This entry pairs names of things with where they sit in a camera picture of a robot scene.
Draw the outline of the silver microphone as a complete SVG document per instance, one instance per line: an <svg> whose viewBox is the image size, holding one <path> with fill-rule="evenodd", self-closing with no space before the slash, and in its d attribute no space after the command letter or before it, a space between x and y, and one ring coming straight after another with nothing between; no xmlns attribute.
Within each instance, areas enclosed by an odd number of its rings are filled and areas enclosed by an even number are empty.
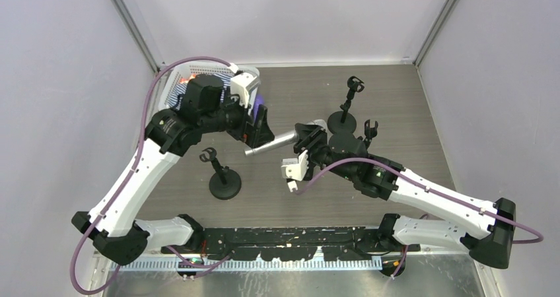
<svg viewBox="0 0 560 297"><path fill-rule="evenodd" d="M276 135L274 140L268 142L260 147L246 148L244 150L245 156L254 156L271 150L275 150L287 145L293 145L299 140L299 132L302 132L307 127L318 126L327 128L327 122L323 119L316 119L308 123L296 123L293 130Z"/></svg>

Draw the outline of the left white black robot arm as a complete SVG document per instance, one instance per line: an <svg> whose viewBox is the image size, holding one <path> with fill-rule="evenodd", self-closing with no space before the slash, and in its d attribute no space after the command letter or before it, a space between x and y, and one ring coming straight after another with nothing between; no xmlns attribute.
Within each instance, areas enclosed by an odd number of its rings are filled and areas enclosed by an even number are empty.
<svg viewBox="0 0 560 297"><path fill-rule="evenodd" d="M273 140L267 108L254 101L261 81L241 72L228 83L198 74L182 83L173 105L148 122L141 144L107 195L89 211L77 212L72 224L104 256L125 266L164 246L198 248L202 227L181 214L168 220L139 220L137 213L157 183L206 133L226 132L248 147Z"/></svg>

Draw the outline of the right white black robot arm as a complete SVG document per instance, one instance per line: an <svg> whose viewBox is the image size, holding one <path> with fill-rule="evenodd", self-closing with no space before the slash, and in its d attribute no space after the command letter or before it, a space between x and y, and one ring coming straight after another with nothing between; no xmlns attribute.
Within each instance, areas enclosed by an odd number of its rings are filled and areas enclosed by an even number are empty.
<svg viewBox="0 0 560 297"><path fill-rule="evenodd" d="M378 239L388 248L427 244L464 251L486 266L507 269L513 245L516 205L500 198L486 201L445 188L403 165L368 152L377 127L365 122L364 134L346 131L329 136L321 125L298 123L294 152L302 180L318 181L331 172L363 195L409 205L438 217L421 222L385 214Z"/></svg>

